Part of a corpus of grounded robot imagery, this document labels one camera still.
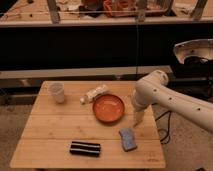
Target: white cup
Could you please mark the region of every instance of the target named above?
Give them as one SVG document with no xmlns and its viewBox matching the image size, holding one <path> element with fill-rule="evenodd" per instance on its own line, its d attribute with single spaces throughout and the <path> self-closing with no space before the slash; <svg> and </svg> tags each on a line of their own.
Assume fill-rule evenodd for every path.
<svg viewBox="0 0 213 171">
<path fill-rule="evenodd" d="M 64 85 L 62 83 L 54 82 L 50 84 L 48 90 L 57 103 L 64 102 Z"/>
</svg>

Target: black cable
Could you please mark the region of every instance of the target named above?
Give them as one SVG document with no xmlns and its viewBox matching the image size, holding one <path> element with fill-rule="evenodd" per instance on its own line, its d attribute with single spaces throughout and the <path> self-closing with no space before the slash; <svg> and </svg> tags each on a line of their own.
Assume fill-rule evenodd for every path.
<svg viewBox="0 0 213 171">
<path fill-rule="evenodd" d="M 168 111 L 164 112 L 163 114 L 161 114 L 160 116 L 158 116 L 158 117 L 155 119 L 155 121 L 158 121 L 160 118 L 162 118 L 163 116 L 165 116 L 165 115 L 168 114 L 168 113 L 172 113 L 172 111 L 171 111 L 171 110 L 168 110 Z"/>
<path fill-rule="evenodd" d="M 165 132 L 166 133 L 166 135 L 163 138 L 160 139 L 161 144 L 168 144 L 170 142 L 170 139 L 171 139 L 171 137 L 170 137 L 170 122 L 171 122 L 172 111 L 168 110 L 155 119 L 155 121 L 158 121 L 159 119 L 161 119 L 163 116 L 165 116 L 167 114 L 169 114 L 168 122 L 167 122 L 167 130 L 166 129 L 158 129 L 158 132 Z"/>
</svg>

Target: orange bowl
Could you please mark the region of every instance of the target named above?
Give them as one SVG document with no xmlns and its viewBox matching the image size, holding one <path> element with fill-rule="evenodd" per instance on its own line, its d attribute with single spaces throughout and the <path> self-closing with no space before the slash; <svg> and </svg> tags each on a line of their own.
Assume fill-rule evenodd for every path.
<svg viewBox="0 0 213 171">
<path fill-rule="evenodd" d="M 118 96 L 105 94 L 95 100 L 93 112 L 102 122 L 115 122 L 124 115 L 124 103 Z"/>
</svg>

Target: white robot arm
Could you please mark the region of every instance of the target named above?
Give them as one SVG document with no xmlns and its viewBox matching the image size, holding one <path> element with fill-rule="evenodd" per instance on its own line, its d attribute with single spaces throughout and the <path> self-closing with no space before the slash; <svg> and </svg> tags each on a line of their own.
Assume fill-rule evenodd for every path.
<svg viewBox="0 0 213 171">
<path fill-rule="evenodd" d="M 213 133 L 213 104 L 165 87 L 168 81 L 167 74 L 161 70 L 138 80 L 132 95 L 135 110 L 144 110 L 150 104 L 158 103 Z"/>
</svg>

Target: wooden table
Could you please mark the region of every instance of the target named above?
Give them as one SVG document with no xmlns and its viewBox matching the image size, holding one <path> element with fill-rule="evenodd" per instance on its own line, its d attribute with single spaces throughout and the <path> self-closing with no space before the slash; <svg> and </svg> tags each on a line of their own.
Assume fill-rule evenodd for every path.
<svg viewBox="0 0 213 171">
<path fill-rule="evenodd" d="M 165 160 L 152 108 L 145 111 L 144 121 L 134 129 L 138 148 L 124 152 L 119 130 L 133 124 L 130 95 L 133 81 L 66 81 L 66 102 L 57 104 L 43 83 L 21 139 L 11 160 L 12 168 L 164 168 Z M 106 126 L 92 111 L 92 104 L 81 105 L 80 97 L 88 90 L 106 84 L 110 93 L 125 104 L 125 115 L 119 123 Z M 101 144 L 98 158 L 71 155 L 71 141 Z"/>
</svg>

